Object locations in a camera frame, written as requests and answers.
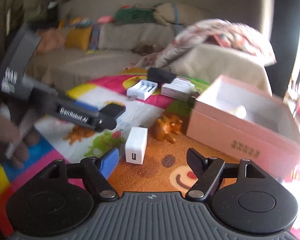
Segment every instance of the green cloth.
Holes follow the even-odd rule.
[[[154,9],[142,9],[142,8],[122,8],[119,9],[114,18],[119,25],[129,23],[155,23],[153,17]]]

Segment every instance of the orange plastic figurine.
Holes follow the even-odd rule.
[[[155,138],[159,141],[167,140],[170,143],[175,143],[176,138],[172,134],[179,134],[181,131],[182,120],[173,115],[171,118],[162,116],[162,119],[157,119],[154,127]]]

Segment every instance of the pink box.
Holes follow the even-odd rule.
[[[234,109],[244,118],[229,113]],[[225,76],[197,98],[187,136],[238,160],[249,158],[276,178],[285,179],[300,161],[300,133],[289,107]]]

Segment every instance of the ribbed surface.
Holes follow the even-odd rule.
[[[39,240],[15,235],[13,240]],[[49,240],[294,240],[291,234],[247,237],[218,224],[204,204],[184,200],[178,192],[125,193],[113,203],[103,203],[87,223],[73,233]]]

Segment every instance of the blue strap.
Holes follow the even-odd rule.
[[[172,3],[172,7],[174,10],[174,15],[176,16],[176,21],[174,24],[179,25],[179,12],[175,3]]]

